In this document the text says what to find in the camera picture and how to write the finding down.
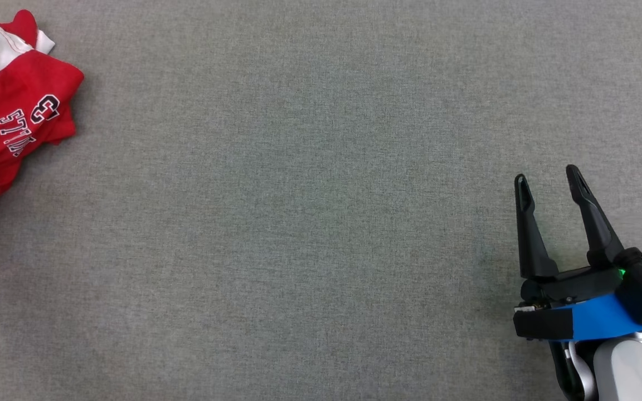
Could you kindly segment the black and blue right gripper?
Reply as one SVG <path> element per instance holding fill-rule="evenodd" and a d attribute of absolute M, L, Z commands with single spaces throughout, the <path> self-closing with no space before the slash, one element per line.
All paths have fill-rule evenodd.
<path fill-rule="evenodd" d="M 624 251 L 619 236 L 579 168 L 567 165 L 566 177 L 572 200 L 581 212 L 589 265 L 613 266 Z M 560 273 L 546 251 L 524 174 L 515 176 L 514 190 L 520 276 L 527 279 L 521 289 L 522 302 L 514 308 L 515 333 L 527 339 L 589 341 L 642 331 L 642 324 L 631 318 L 615 295 L 622 282 L 621 270 L 584 267 Z"/>

